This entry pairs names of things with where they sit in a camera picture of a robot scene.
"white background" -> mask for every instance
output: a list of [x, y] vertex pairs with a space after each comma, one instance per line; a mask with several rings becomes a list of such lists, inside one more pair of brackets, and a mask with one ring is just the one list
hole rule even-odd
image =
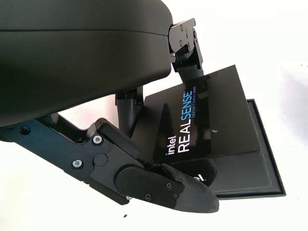
[[[120, 206], [18, 145], [1, 142], [0, 231], [308, 230], [308, 1], [164, 2], [174, 22], [196, 19], [205, 74], [236, 64], [246, 98], [256, 100], [287, 196], [221, 201], [209, 215], [136, 199]], [[172, 72], [146, 85], [144, 95], [180, 83]], [[61, 114], [80, 128], [99, 117], [118, 125], [114, 96]]]

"black rubber fingertip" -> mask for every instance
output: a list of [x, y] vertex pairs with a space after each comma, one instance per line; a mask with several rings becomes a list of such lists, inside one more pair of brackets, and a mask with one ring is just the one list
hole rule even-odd
[[162, 164], [162, 167], [185, 186], [175, 210], [192, 213], [215, 213], [219, 210], [218, 198], [206, 185], [169, 165]]

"black plastic housing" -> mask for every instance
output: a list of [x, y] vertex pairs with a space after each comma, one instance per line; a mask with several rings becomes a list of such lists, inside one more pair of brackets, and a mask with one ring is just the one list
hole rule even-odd
[[160, 0], [1, 3], [0, 127], [167, 77], [172, 23]]

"black box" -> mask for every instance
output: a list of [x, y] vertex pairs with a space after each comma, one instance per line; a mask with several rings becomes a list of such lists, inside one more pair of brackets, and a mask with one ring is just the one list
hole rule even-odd
[[147, 96], [132, 139], [143, 161], [169, 164], [219, 199], [285, 195], [235, 66]]

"screw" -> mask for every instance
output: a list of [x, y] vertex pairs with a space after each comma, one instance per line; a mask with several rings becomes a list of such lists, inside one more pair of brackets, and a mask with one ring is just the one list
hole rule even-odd
[[144, 199], [146, 201], [149, 201], [152, 198], [152, 195], [150, 193], [147, 193], [146, 195], [144, 195]]
[[94, 136], [93, 137], [93, 143], [95, 144], [101, 144], [103, 141], [103, 138], [101, 136]]
[[74, 160], [72, 163], [73, 167], [79, 168], [82, 166], [82, 161], [81, 160]]
[[171, 182], [168, 182], [168, 183], [166, 184], [166, 188], [167, 188], [167, 189], [171, 189], [171, 188], [172, 188], [172, 186], [173, 186], [173, 185], [172, 185], [172, 183], [171, 183]]
[[173, 200], [176, 201], [178, 198], [179, 198], [179, 195], [177, 193], [173, 195]]
[[28, 126], [22, 126], [19, 130], [20, 134], [26, 136], [29, 135], [31, 132], [31, 129]]

